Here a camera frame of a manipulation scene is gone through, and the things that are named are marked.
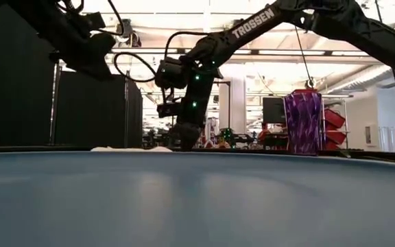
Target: white pillar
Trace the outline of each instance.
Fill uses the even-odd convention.
[[[219,85],[219,128],[230,127],[236,134],[246,133],[246,77],[242,73],[224,75],[230,86]]]

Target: purple vase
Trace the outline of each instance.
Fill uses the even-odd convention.
[[[317,154],[320,150],[321,94],[294,91],[284,98],[289,151]]]

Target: ceiling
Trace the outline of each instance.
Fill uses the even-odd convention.
[[[262,9],[265,4],[274,1],[264,0],[236,0],[233,4],[230,0],[206,0],[206,1],[183,1],[183,0],[138,0],[138,1],[114,1],[115,7],[122,19],[131,19],[132,27],[137,32],[142,42],[141,49],[132,51],[149,61],[156,69],[159,60],[163,57],[165,43],[171,34],[179,30],[197,32],[216,32],[230,25],[235,19],[245,19]],[[357,0],[363,6],[365,15],[378,19],[374,0]],[[395,23],[395,1],[379,0],[380,11],[385,23]],[[107,0],[85,0],[84,12],[101,12],[107,26],[114,29],[118,23],[112,8]],[[381,63],[359,51],[352,45],[328,40],[312,32],[305,33],[298,30],[300,40],[293,25],[283,23],[260,36],[251,43],[242,47],[230,61],[221,67],[224,76],[230,76],[233,71],[239,70],[245,76],[247,87],[248,122],[252,123],[260,119],[260,97],[251,96],[257,93],[269,91],[290,92],[304,86],[308,79],[304,60],[300,53],[300,44],[306,55],[307,68],[310,76],[318,82],[318,86],[333,88],[333,85],[343,83],[346,78],[356,73],[363,73],[364,69],[379,67]],[[171,56],[177,57],[176,48],[190,49],[194,47],[199,36],[179,36],[170,44]],[[127,49],[117,47],[117,51]],[[260,56],[248,55],[249,52],[242,50],[260,49],[265,50]],[[325,51],[336,51],[333,56],[323,56]],[[106,57],[112,61],[113,55]],[[129,57],[120,57],[121,70],[130,70],[135,78],[150,78],[152,74],[138,60]],[[156,105],[160,102],[160,91],[153,82],[139,84],[144,94],[151,93],[151,97],[145,97],[145,125],[164,126],[169,119],[159,120],[156,117]],[[213,87],[213,94],[218,94],[218,87]]]

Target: blue table surface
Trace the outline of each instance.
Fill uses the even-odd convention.
[[[395,164],[0,154],[0,246],[395,246]]]

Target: desk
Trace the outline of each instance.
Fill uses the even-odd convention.
[[[260,154],[0,154],[0,246],[395,246],[395,165]]]

